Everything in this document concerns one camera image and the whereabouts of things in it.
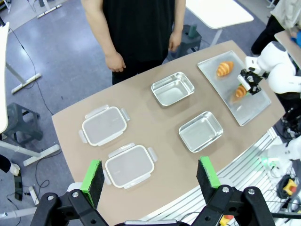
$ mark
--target person's right hand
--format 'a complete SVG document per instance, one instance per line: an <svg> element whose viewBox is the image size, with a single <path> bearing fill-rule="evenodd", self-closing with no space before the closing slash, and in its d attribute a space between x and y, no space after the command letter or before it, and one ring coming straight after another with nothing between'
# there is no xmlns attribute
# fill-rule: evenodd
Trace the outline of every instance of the person's right hand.
<svg viewBox="0 0 301 226"><path fill-rule="evenodd" d="M126 68L126 64L124 63L122 56L118 52L106 56L105 62L108 68L113 72L123 72L123 69Z"/></svg>

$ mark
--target person's left hand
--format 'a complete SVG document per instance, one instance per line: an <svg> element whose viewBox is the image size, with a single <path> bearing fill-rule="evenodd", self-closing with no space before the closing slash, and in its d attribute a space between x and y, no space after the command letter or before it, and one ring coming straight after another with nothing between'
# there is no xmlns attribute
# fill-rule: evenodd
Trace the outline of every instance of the person's left hand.
<svg viewBox="0 0 301 226"><path fill-rule="evenodd" d="M182 31L173 31L169 38L168 50L175 52L181 44Z"/></svg>

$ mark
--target green tape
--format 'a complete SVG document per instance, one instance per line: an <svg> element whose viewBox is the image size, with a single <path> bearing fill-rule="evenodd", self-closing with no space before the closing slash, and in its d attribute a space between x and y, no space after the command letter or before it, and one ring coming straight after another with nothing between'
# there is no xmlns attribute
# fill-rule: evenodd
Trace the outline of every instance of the green tape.
<svg viewBox="0 0 301 226"><path fill-rule="evenodd" d="M200 157L200 161L202 163L202 165L204 166L204 169L206 171L207 177L209 178L211 187L213 188L218 188L221 183L219 178L216 175L216 172L214 170L214 167L212 165L212 163L210 162L209 157Z"/></svg>
<svg viewBox="0 0 301 226"><path fill-rule="evenodd" d="M85 175L85 178L83 180L83 183L81 184L81 191L84 193L84 195L89 199L92 206L94 206L91 194L90 194L90 187L91 183L93 181L93 178L95 176L96 170L100 164L99 160L92 160L89 166L89 169Z"/></svg>

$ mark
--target screw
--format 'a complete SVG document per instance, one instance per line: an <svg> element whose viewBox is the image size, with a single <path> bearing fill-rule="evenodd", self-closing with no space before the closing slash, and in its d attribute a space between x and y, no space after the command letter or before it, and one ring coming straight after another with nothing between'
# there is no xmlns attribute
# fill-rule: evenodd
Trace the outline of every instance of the screw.
<svg viewBox="0 0 301 226"><path fill-rule="evenodd" d="M229 189L228 189L227 187L223 187L223 188L222 188L222 191L225 192L225 193L228 193L228 192L229 192Z"/></svg>
<svg viewBox="0 0 301 226"><path fill-rule="evenodd" d="M79 195L78 192L75 192L75 193L72 194L72 196L73 196L74 198L76 198L78 195Z"/></svg>
<svg viewBox="0 0 301 226"><path fill-rule="evenodd" d="M255 194L255 191L253 189L249 189L248 193L249 194Z"/></svg>

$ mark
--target metal tray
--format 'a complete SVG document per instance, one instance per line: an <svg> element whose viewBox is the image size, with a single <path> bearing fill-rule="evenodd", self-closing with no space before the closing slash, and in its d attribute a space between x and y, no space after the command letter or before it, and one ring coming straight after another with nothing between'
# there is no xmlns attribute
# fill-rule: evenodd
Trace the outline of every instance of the metal tray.
<svg viewBox="0 0 301 226"><path fill-rule="evenodd" d="M211 112L204 112L179 128L179 135L191 152L199 152L223 133L222 127Z"/></svg>
<svg viewBox="0 0 301 226"><path fill-rule="evenodd" d="M233 61L234 68L229 75L220 78L216 75L216 70L223 61ZM240 84L237 77L245 65L233 51L200 62L198 67L221 96L240 126L246 125L271 104L264 90L253 96L247 95L240 100L234 98Z"/></svg>
<svg viewBox="0 0 301 226"><path fill-rule="evenodd" d="M151 90L162 106L170 106L194 92L183 72L177 72L152 84Z"/></svg>

